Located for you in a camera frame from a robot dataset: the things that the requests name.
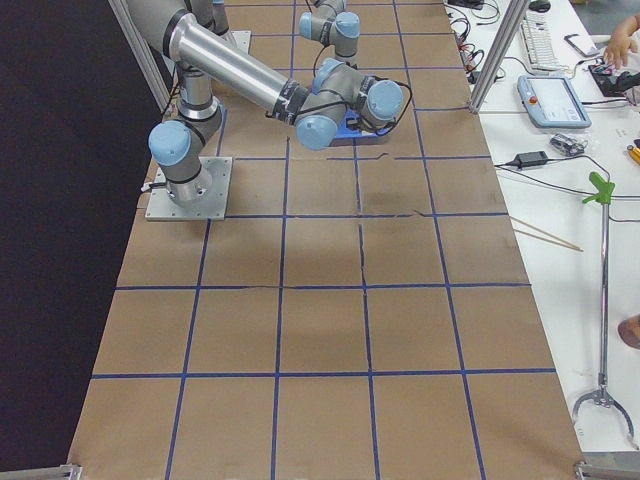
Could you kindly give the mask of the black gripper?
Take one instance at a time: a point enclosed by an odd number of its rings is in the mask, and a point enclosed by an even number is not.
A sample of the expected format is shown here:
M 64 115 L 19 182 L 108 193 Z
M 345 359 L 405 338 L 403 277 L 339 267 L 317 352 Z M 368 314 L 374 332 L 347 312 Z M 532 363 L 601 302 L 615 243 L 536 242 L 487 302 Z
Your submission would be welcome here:
M 390 121 L 382 126 L 375 126 L 361 116 L 346 116 L 344 118 L 344 135 L 347 138 L 375 138 L 388 135 L 395 128 L 395 122 Z

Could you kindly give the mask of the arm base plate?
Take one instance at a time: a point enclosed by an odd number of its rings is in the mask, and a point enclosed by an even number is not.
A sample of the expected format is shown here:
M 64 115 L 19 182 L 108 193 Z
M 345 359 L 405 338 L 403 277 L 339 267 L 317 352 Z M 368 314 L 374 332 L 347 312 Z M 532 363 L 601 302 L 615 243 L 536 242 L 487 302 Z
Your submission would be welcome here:
M 200 221 L 225 219 L 233 159 L 200 156 L 201 170 L 184 184 L 166 180 L 160 167 L 156 169 L 149 189 L 145 218 L 149 221 Z
M 249 53 L 251 36 L 252 32 L 250 30 L 229 30 L 225 38 L 232 46 Z

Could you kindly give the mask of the person hand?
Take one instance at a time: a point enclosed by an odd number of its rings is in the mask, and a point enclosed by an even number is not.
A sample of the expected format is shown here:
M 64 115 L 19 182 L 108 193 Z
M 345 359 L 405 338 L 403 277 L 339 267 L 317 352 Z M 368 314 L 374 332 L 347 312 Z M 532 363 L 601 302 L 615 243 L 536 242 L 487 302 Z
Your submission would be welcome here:
M 604 50 L 603 58 L 616 69 L 628 65 L 629 56 L 639 53 L 639 42 L 635 33 L 614 33 Z

